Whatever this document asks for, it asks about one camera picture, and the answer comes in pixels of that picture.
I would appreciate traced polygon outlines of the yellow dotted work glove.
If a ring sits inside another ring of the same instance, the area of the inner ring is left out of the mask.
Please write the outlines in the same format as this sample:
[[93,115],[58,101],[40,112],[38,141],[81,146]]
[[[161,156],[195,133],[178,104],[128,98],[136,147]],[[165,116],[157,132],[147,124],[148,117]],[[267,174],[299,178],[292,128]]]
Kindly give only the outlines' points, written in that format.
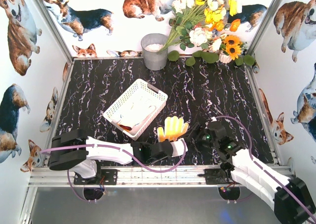
[[167,117],[164,121],[164,127],[157,128],[158,142],[163,142],[166,139],[176,141],[188,131],[188,127],[189,123],[184,122],[183,118]]

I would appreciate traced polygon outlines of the cream glove red cuff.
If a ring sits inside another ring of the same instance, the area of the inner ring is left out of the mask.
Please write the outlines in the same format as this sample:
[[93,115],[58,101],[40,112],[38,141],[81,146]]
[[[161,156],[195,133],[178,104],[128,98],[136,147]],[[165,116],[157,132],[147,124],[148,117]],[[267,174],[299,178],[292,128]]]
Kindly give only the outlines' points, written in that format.
[[126,131],[131,131],[142,123],[156,109],[151,99],[140,97],[128,103],[120,113],[118,125]]

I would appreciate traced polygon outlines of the white perforated storage basket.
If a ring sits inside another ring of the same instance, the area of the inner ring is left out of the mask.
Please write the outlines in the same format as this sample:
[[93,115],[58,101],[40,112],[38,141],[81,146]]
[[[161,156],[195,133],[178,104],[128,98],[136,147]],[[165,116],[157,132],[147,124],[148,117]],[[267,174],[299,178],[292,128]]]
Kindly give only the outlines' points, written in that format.
[[137,140],[165,107],[168,95],[137,79],[103,113],[103,117],[132,140]]

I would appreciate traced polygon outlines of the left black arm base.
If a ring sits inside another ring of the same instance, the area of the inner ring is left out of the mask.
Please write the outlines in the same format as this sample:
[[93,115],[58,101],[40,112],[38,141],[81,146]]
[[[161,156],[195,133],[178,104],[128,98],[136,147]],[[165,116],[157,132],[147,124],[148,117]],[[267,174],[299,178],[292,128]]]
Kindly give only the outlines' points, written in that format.
[[118,170],[101,169],[95,177],[84,179],[81,175],[75,173],[74,185],[116,185],[118,178]]

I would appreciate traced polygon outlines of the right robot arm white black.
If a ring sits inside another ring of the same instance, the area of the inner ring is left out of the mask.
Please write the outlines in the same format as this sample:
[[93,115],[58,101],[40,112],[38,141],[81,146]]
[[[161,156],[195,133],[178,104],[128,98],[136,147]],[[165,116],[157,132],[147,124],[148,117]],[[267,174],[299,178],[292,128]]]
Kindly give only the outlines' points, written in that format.
[[224,173],[269,205],[280,223],[316,222],[316,206],[305,182],[282,175],[261,162],[252,155],[251,147],[229,137],[216,117],[206,125],[195,123],[185,137],[216,150]]

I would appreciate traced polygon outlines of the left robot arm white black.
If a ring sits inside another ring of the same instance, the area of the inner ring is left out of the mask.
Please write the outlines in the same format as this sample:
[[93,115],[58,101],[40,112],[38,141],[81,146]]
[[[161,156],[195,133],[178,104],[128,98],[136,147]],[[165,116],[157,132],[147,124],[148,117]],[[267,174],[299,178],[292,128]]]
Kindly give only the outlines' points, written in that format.
[[76,129],[52,139],[51,148],[44,151],[50,156],[49,168],[53,171],[74,171],[82,178],[97,175],[97,161],[128,165],[132,162],[145,167],[167,158],[180,157],[188,151],[183,138],[165,140],[155,144],[133,141],[118,144],[100,141],[88,136],[85,130]]

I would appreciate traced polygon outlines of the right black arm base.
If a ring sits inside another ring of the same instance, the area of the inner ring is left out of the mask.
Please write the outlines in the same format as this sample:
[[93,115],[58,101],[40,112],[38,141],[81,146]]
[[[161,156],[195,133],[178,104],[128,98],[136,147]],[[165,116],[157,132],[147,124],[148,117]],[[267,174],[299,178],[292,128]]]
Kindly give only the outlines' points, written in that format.
[[206,184],[241,184],[244,185],[249,174],[238,168],[204,169],[198,177],[205,179]]

